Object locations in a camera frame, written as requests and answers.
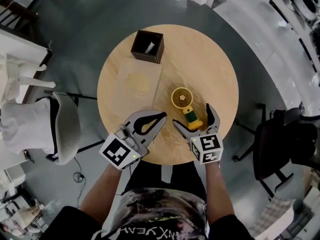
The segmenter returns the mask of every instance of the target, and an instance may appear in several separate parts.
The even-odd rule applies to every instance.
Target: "brown cardboard box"
[[[154,47],[147,54],[145,51],[151,42],[154,43]],[[131,53],[137,60],[160,64],[164,50],[163,34],[138,30],[131,48]]]

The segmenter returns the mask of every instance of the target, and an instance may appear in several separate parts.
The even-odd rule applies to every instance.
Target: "black cable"
[[[87,179],[86,179],[86,177],[82,174],[82,168],[81,168],[81,165],[80,165],[80,163],[78,162],[78,160],[77,160],[75,157],[74,157],[74,160],[75,160],[75,161],[77,162],[77,164],[79,165],[80,172],[75,172],[75,173],[73,174],[73,180],[74,180],[74,182],[76,182],[76,183],[81,183],[81,182],[84,181],[84,184],[83,184],[83,186],[82,186],[82,189],[80,190],[80,194],[79,194],[79,196],[78,196],[77,199],[76,199],[76,205],[77,205],[77,208],[79,208],[79,199],[80,199],[80,197],[81,197],[81,195],[82,195],[82,192],[84,191],[84,189],[85,189],[85,187],[86,187]]]

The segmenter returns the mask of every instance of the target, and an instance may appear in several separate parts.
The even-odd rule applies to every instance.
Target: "black chair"
[[[266,105],[258,104],[258,109],[262,110],[261,124],[258,125],[256,131],[241,124],[237,119],[235,125],[242,127],[248,132],[254,134],[254,143],[240,157],[234,156],[234,162],[242,161],[251,152],[253,152],[253,168],[254,176],[257,181],[260,181],[271,197],[272,191],[263,182],[264,179],[276,174],[281,183],[275,187],[274,192],[285,188],[293,179],[294,174],[286,177],[280,169],[290,161],[290,151],[288,144],[290,136],[286,134],[284,126],[285,112],[277,110],[272,119],[266,120]]]

